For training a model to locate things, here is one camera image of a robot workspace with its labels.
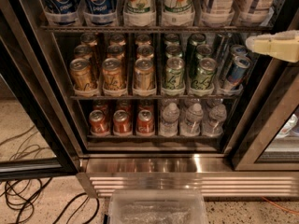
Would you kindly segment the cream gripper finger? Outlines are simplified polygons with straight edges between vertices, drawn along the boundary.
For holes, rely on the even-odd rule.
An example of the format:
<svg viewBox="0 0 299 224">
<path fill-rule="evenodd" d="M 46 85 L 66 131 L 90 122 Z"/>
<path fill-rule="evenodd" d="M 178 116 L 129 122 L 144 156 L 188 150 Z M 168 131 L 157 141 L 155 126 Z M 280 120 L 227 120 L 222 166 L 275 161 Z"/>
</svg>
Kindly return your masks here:
<svg viewBox="0 0 299 224">
<path fill-rule="evenodd" d="M 299 61 L 299 31 L 290 30 L 274 35 L 250 36 L 246 39 L 246 47 L 258 54 L 297 63 Z"/>
</svg>

